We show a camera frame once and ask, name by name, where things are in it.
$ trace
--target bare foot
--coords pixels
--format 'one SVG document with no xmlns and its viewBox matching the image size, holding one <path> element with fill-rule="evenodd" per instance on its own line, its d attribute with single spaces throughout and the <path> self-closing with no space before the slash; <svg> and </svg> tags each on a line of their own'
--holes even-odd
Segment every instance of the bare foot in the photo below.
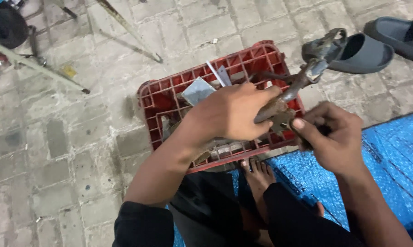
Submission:
<svg viewBox="0 0 413 247">
<path fill-rule="evenodd" d="M 264 162 L 259 162 L 253 158 L 249 159 L 250 166 L 246 160 L 241 162 L 243 170 L 245 171 L 245 177 L 251 188 L 252 195 L 255 199 L 255 204 L 257 206 L 260 216 L 263 218 L 264 222 L 267 222 L 267 209 L 264 203 L 263 193 L 272 183 L 276 182 L 274 173 L 270 166 L 264 164 Z"/>
</svg>

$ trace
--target slipper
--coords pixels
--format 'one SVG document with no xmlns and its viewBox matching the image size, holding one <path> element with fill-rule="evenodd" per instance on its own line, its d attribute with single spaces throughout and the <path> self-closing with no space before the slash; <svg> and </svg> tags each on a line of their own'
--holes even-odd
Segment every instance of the slipper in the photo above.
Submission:
<svg viewBox="0 0 413 247">
<path fill-rule="evenodd" d="M 308 42 L 302 46 L 302 59 L 308 62 L 316 56 L 315 49 L 318 40 Z M 342 49 L 337 57 L 333 59 L 328 68 L 339 72 L 350 74 L 369 74 L 378 72 L 388 66 L 394 57 L 394 49 L 377 41 L 363 33 L 354 34 L 342 42 L 337 42 L 338 46 L 332 44 L 330 53 Z"/>
<path fill-rule="evenodd" d="M 397 54 L 413 61 L 413 21 L 380 17 L 365 24 L 363 32 L 392 46 Z"/>
</svg>

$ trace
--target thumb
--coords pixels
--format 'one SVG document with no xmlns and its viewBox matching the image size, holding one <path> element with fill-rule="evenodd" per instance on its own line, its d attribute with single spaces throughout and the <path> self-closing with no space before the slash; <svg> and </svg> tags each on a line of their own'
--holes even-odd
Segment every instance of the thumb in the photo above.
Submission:
<svg viewBox="0 0 413 247">
<path fill-rule="evenodd" d="M 313 124 L 301 118 L 295 118 L 292 127 L 314 148 L 328 144 L 329 139 L 319 132 Z"/>
<path fill-rule="evenodd" d="M 272 125 L 274 125 L 274 122 L 272 122 L 271 120 L 265 120 L 260 123 L 256 123 L 254 132 L 257 137 L 259 137 L 262 134 L 269 132 L 269 129 Z"/>
</svg>

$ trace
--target concrete paver floor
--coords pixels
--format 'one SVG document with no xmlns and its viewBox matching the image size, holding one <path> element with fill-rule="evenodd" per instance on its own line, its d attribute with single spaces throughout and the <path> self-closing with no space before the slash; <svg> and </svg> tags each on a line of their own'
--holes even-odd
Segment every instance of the concrete paver floor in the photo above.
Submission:
<svg viewBox="0 0 413 247">
<path fill-rule="evenodd" d="M 111 0 L 163 57 L 157 64 L 94 0 L 64 1 L 77 21 L 49 1 L 28 0 L 22 14 L 48 63 L 70 64 L 92 93 L 28 68 L 0 75 L 0 247 L 111 245 L 124 189 L 150 154 L 135 110 L 141 83 L 264 39 L 297 72 L 300 45 L 331 28 L 352 34 L 379 16 L 413 19 L 413 0 Z M 333 101 L 366 126 L 387 121 L 413 111 L 413 63 L 396 56 L 375 74 L 329 71 L 301 98 L 307 109 Z"/>
</svg>

